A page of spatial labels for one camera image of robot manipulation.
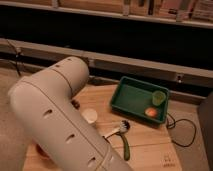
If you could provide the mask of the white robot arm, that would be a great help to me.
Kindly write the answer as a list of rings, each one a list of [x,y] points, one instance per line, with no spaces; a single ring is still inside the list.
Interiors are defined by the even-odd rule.
[[[62,171],[133,171],[71,104],[88,78],[87,64],[67,57],[22,77],[8,92],[11,108]]]

